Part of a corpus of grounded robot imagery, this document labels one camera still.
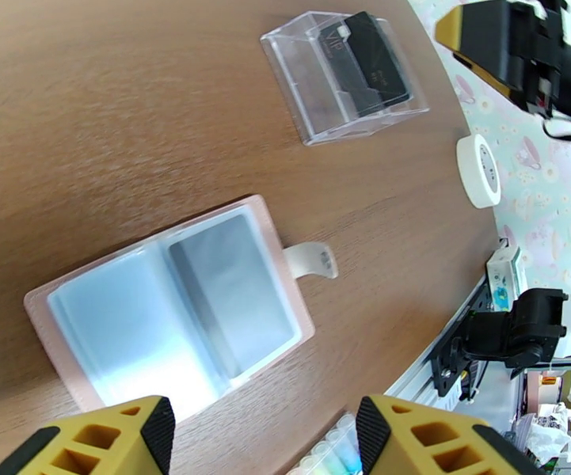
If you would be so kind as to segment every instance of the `plastic bag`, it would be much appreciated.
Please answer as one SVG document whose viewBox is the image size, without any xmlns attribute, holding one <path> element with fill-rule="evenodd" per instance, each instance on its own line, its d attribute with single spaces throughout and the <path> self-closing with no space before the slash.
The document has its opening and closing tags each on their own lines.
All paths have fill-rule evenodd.
<svg viewBox="0 0 571 475">
<path fill-rule="evenodd" d="M 541 427 L 558 428 L 566 433 L 569 430 L 569 411 L 564 403 L 542 404 L 535 422 Z"/>
<path fill-rule="evenodd" d="M 527 449 L 535 455 L 541 466 L 553 457 L 560 458 L 562 453 L 566 453 L 566 461 L 571 463 L 571 437 L 560 428 L 532 423 L 527 436 Z"/>
<path fill-rule="evenodd" d="M 535 418 L 535 413 L 528 413 L 527 415 L 521 416 L 514 427 L 514 433 L 516 434 L 514 446 L 523 453 L 525 453 L 527 449 L 529 429 Z"/>
</svg>

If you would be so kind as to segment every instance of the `wooden table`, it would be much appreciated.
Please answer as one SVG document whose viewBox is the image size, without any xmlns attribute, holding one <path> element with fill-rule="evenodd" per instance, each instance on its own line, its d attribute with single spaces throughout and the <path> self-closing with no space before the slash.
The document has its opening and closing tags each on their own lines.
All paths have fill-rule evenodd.
<svg viewBox="0 0 571 475">
<path fill-rule="evenodd" d="M 431 111 L 304 147 L 259 36 L 306 10 L 365 9 L 394 26 Z M 467 134 L 406 0 L 0 0 L 0 460 L 76 412 L 24 294 L 260 193 L 284 244 L 327 241 L 341 276 L 301 281 L 315 337 L 178 428 L 173 472 L 291 466 L 410 365 L 481 275 L 497 233 L 459 179 Z"/>
</svg>

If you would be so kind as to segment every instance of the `pastel wallpaper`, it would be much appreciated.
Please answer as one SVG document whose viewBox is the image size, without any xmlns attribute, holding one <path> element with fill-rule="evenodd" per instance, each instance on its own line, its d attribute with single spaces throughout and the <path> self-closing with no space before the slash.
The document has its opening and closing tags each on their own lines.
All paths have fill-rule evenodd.
<svg viewBox="0 0 571 475">
<path fill-rule="evenodd" d="M 478 0 L 409 1 L 432 36 L 437 19 L 453 6 Z M 571 293 L 571 143 L 547 138 L 538 117 L 513 107 L 435 45 L 470 128 L 483 134 L 497 158 L 503 199 L 494 214 L 500 234 L 521 246 L 530 287 Z"/>
</svg>

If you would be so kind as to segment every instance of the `white tape roll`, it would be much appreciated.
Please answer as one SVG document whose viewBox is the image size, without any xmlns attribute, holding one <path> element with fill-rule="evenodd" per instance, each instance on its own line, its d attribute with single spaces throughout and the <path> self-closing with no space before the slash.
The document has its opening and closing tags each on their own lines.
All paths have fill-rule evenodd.
<svg viewBox="0 0 571 475">
<path fill-rule="evenodd" d="M 457 165 L 470 202 L 479 209 L 501 202 L 497 163 L 488 143 L 476 134 L 457 142 Z"/>
</svg>

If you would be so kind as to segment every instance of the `card holder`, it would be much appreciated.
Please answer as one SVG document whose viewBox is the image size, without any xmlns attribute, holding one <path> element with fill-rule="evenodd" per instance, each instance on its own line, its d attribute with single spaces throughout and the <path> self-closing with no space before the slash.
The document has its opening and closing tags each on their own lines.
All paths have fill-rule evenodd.
<svg viewBox="0 0 571 475">
<path fill-rule="evenodd" d="M 295 281 L 310 273 L 337 275 L 329 248 L 284 252 L 251 196 L 47 283 L 25 306 L 82 409 L 153 393 L 183 420 L 313 336 Z"/>
</svg>

